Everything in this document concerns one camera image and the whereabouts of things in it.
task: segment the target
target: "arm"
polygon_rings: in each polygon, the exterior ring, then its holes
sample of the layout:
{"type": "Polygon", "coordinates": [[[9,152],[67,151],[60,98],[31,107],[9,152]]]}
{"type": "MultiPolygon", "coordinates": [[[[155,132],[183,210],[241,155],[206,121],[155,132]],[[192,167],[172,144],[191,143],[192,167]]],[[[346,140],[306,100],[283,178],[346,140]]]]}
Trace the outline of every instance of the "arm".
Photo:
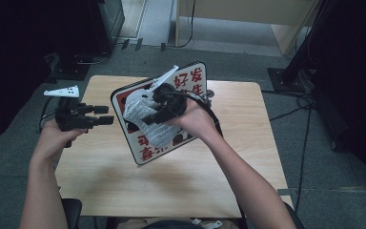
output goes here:
{"type": "Polygon", "coordinates": [[[45,124],[30,160],[20,228],[67,228],[53,163],[65,144],[85,131],[61,132],[53,120],[45,124]]]}
{"type": "Polygon", "coordinates": [[[237,201],[257,228],[295,228],[275,188],[236,153],[195,102],[188,101],[186,112],[168,123],[182,127],[210,148],[237,201]]]}

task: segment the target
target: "floor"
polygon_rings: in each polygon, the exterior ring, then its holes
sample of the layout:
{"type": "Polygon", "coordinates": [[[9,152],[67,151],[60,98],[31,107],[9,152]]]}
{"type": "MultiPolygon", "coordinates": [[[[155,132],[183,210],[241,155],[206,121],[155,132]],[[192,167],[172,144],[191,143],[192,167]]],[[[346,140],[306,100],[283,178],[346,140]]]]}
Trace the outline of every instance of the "floor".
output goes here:
{"type": "MultiPolygon", "coordinates": [[[[142,39],[142,45],[147,46],[175,45],[174,0],[124,0],[123,8],[126,23],[119,42],[130,39],[131,44],[136,44],[142,39]]],[[[183,49],[282,56],[269,24],[195,18],[193,38],[188,42],[192,18],[180,17],[179,20],[179,45],[187,43],[183,49]]],[[[304,28],[287,56],[295,54],[296,46],[303,42],[307,30],[304,28]]]]}

